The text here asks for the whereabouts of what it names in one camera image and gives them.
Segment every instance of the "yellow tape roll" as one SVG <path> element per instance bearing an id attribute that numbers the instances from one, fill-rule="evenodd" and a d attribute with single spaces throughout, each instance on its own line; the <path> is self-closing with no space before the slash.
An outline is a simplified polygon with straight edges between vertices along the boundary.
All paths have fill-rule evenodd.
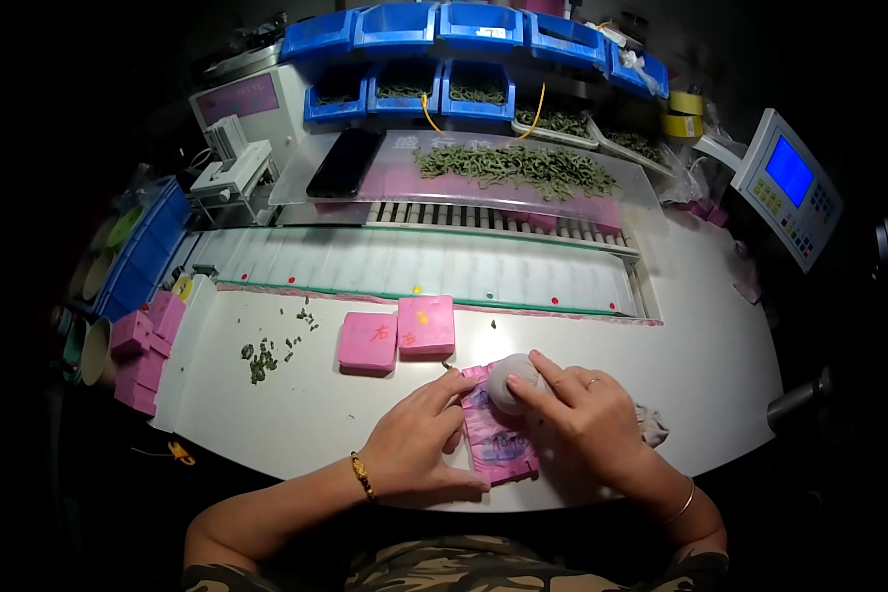
<path id="1" fill-rule="evenodd" d="M 178 297 L 181 302 L 187 300 L 187 297 L 191 294 L 191 289 L 194 287 L 194 283 L 191 281 L 191 278 L 188 276 L 181 276 L 177 281 L 174 282 L 174 286 L 171 288 L 171 291 Z"/>
<path id="2" fill-rule="evenodd" d="M 703 124 L 700 115 L 661 114 L 661 130 L 668 136 L 701 137 Z"/>
<path id="3" fill-rule="evenodd" d="M 689 115 L 703 115 L 703 97 L 672 90 L 667 95 L 667 107 L 671 111 Z"/>

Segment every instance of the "forearm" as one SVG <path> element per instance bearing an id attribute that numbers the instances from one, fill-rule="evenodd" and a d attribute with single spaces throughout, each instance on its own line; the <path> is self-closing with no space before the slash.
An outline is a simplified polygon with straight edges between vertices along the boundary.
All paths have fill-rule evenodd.
<path id="1" fill-rule="evenodd" d="M 243 493 L 203 511 L 187 529 L 185 567 L 231 563 L 249 570 L 292 535 L 367 500 L 344 458 L 295 480 Z"/>
<path id="2" fill-rule="evenodd" d="M 636 470 L 616 484 L 616 490 L 651 515 L 654 522 L 670 520 L 664 525 L 665 533 L 681 551 L 691 551 L 697 547 L 694 544 L 726 551 L 721 513 L 703 491 L 695 490 L 687 509 L 671 520 L 687 503 L 690 488 L 687 477 L 650 448 L 646 448 Z"/>

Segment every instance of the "transparent acrylic cover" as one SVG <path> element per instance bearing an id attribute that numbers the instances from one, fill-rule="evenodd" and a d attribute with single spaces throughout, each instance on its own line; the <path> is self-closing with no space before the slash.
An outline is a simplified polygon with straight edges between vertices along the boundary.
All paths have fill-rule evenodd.
<path id="1" fill-rule="evenodd" d="M 629 222 L 633 229 L 658 232 L 666 232 L 667 229 L 664 213 L 651 188 L 651 182 L 638 164 L 583 149 L 565 148 L 588 156 L 615 177 L 618 186 L 612 190 L 611 197 L 585 197 L 580 189 L 574 187 L 574 198 L 547 202 L 536 193 L 532 185 L 521 185 L 516 188 L 514 183 L 506 183 L 482 189 L 476 179 L 472 179 L 469 183 L 467 178 L 453 173 L 433 179 L 421 178 L 417 163 L 414 161 L 413 151 L 416 148 L 420 148 L 422 152 L 454 144 L 463 144 L 467 148 L 504 148 L 519 144 L 532 149 L 560 148 L 557 144 L 549 142 L 490 134 L 466 132 L 439 134 L 433 130 L 389 131 L 371 169 L 367 172 L 358 196 L 348 200 L 310 199 L 306 195 L 306 185 L 338 136 L 338 134 L 308 136 L 300 143 L 273 188 L 270 196 L 271 206 L 307 202 L 415 202 L 492 207 L 588 222 L 605 222 L 611 210 L 603 207 L 601 202 L 613 200 L 618 204 L 618 212 L 622 219 Z"/>

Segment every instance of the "hand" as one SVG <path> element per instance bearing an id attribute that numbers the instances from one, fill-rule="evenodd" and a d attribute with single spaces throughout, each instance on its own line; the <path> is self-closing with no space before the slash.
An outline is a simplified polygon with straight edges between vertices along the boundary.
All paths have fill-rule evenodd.
<path id="1" fill-rule="evenodd" d="M 562 370 L 536 349 L 529 359 L 556 397 L 513 374 L 507 386 L 555 425 L 600 479 L 618 489 L 648 449 L 638 431 L 631 397 L 601 370 L 578 366 Z"/>
<path id="2" fill-rule="evenodd" d="M 454 395 L 477 384 L 457 369 L 420 386 L 399 401 L 375 426 L 359 458 L 368 471 L 368 482 L 378 496 L 448 487 L 489 491 L 486 477 L 455 469 L 444 462 L 460 444 L 464 409 L 447 407 Z"/>

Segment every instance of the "thin gold bangle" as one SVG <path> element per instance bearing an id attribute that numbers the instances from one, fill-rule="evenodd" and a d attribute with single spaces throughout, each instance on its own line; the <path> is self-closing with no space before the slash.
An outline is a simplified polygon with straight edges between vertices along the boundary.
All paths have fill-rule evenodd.
<path id="1" fill-rule="evenodd" d="M 673 522 L 674 520 L 677 520 L 678 516 L 680 516 L 680 515 L 682 515 L 684 512 L 686 512 L 686 511 L 687 511 L 687 508 L 690 506 L 690 501 L 691 501 L 692 499 L 694 499 L 694 490 L 697 489 L 697 486 L 694 485 L 694 480 L 691 479 L 690 477 L 688 477 L 687 480 L 690 481 L 690 495 L 687 496 L 687 502 L 685 502 L 685 505 L 684 505 L 683 508 L 681 508 L 681 511 L 680 511 L 680 512 L 678 512 L 678 513 L 676 513 L 675 515 L 671 516 L 671 517 L 668 518 L 667 520 L 664 520 L 664 522 L 659 523 L 659 524 L 658 524 L 659 527 L 663 527 L 665 524 L 668 524 L 668 523 L 670 523 L 670 522 Z"/>

